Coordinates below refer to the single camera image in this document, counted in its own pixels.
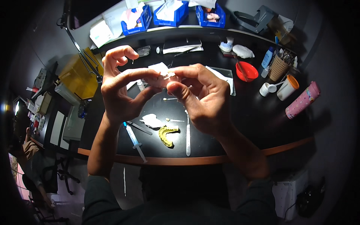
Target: orange lid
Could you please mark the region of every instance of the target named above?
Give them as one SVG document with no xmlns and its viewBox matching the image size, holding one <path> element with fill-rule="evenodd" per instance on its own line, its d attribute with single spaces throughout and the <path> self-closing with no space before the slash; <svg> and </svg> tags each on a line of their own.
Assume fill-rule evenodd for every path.
<svg viewBox="0 0 360 225">
<path fill-rule="evenodd" d="M 293 88 L 295 88 L 295 89 L 299 89 L 299 83 L 297 82 L 295 77 L 293 77 L 291 75 L 288 75 L 287 77 L 288 77 L 287 79 L 289 80 L 289 83 L 291 84 L 291 86 L 293 86 Z"/>
</svg>

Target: dark sleeve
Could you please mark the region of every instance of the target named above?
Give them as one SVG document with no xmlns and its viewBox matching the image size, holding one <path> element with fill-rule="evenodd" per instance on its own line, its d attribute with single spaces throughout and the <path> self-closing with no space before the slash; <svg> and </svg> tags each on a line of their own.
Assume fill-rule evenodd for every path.
<svg viewBox="0 0 360 225">
<path fill-rule="evenodd" d="M 278 224 L 270 178 L 253 181 L 236 212 L 244 224 Z"/>
<path fill-rule="evenodd" d="M 82 224 L 106 224 L 111 215 L 121 210 L 109 182 L 102 176 L 88 176 L 84 205 Z"/>
</svg>

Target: pink water bottle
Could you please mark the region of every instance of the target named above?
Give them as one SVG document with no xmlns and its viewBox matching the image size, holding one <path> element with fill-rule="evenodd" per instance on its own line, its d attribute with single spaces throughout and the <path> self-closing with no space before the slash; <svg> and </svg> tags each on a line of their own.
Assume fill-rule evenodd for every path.
<svg viewBox="0 0 360 225">
<path fill-rule="evenodd" d="M 320 96 L 320 88 L 315 81 L 312 81 L 310 86 L 305 89 L 303 93 L 293 103 L 291 103 L 286 109 L 285 113 L 289 119 L 294 118 L 301 113 L 306 107 L 311 105 L 315 99 Z"/>
</svg>

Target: person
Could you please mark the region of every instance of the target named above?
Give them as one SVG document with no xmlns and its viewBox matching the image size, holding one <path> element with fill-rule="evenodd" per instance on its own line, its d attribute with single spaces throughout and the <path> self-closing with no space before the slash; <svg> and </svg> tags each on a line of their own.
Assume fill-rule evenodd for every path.
<svg viewBox="0 0 360 225">
<path fill-rule="evenodd" d="M 138 57 L 130 46 L 120 46 L 108 51 L 103 58 L 101 93 L 105 112 L 87 163 L 89 176 L 82 224 L 276 224 L 273 183 L 266 158 L 231 122 L 228 83 L 200 64 L 169 69 L 182 78 L 182 82 L 169 82 L 167 93 L 183 103 L 196 129 L 220 142 L 229 159 L 249 181 L 245 198 L 235 211 L 195 198 L 200 195 L 192 195 L 191 199 L 182 198 L 186 195 L 181 198 L 168 195 L 132 209 L 120 208 L 109 184 L 120 125 L 138 117 L 145 103 L 162 91 L 150 86 L 134 99 L 126 95 L 126 84 L 130 81 L 159 75 L 147 68 L 119 72 L 117 66 L 126 64 L 127 58 Z"/>
<path fill-rule="evenodd" d="M 19 139 L 14 136 L 12 140 L 12 145 L 9 148 L 9 153 L 17 158 L 21 169 L 26 176 L 26 180 L 31 180 L 26 185 L 27 189 L 33 193 L 37 193 L 37 190 L 40 192 L 44 202 L 45 207 L 49 210 L 52 210 L 52 202 L 46 194 L 44 189 L 44 180 L 49 180 L 51 178 L 52 172 L 47 171 L 43 174 L 43 169 L 55 164 L 55 160 L 49 157 L 45 157 L 39 151 L 38 146 L 30 140 L 30 128 L 26 129 L 25 142 L 23 145 L 19 142 Z"/>
</svg>

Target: red bowl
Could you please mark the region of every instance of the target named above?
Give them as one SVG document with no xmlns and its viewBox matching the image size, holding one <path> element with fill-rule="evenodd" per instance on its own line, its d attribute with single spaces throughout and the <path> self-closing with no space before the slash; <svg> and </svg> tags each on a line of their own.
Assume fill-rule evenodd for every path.
<svg viewBox="0 0 360 225">
<path fill-rule="evenodd" d="M 239 62 L 241 64 L 241 67 L 243 68 L 243 70 L 245 71 L 247 78 L 248 78 L 248 82 L 253 81 L 254 79 L 256 79 L 259 76 L 259 72 L 257 71 L 257 69 L 255 69 L 255 67 L 253 67 L 250 63 L 247 62 Z M 236 74 L 238 75 L 238 77 L 240 78 L 240 80 L 245 81 L 245 77 L 243 75 L 243 73 L 241 72 L 239 65 L 236 64 Z"/>
</svg>

